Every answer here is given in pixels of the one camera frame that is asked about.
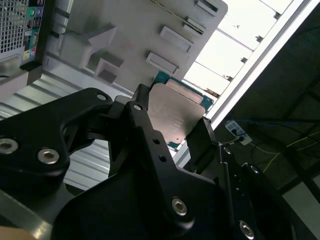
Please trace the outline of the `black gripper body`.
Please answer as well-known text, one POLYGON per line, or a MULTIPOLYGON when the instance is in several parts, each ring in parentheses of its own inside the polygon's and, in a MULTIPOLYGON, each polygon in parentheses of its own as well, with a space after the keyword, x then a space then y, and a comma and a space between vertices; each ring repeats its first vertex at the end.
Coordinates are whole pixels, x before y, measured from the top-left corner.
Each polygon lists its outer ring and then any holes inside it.
POLYGON ((203 176, 178 170, 173 183, 186 191, 194 214, 189 230, 164 222, 161 202, 139 169, 129 169, 81 193, 60 211, 53 240, 231 240, 227 210, 218 202, 217 185, 203 176))

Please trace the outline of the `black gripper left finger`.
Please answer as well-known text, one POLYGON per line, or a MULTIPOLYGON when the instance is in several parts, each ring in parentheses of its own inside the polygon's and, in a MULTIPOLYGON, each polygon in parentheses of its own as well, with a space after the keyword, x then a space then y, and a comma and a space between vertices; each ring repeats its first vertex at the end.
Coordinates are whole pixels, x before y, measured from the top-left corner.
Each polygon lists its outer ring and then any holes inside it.
POLYGON ((0 185, 20 192, 52 192, 70 167, 70 156, 94 140, 108 142, 109 178, 139 169, 160 200, 164 222, 191 227, 188 196, 163 135, 148 116, 149 88, 140 84, 126 103, 87 88, 0 123, 0 185))

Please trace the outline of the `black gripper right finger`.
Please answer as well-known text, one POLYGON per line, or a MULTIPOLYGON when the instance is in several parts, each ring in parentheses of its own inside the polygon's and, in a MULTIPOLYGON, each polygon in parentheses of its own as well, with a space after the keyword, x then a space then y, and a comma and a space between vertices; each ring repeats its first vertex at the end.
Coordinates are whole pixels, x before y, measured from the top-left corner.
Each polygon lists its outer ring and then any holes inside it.
POLYGON ((245 171, 228 147, 218 142, 210 121, 202 117, 186 137, 191 159, 186 169, 203 175, 212 166, 216 233, 219 240, 297 240, 294 218, 262 186, 254 166, 245 171))

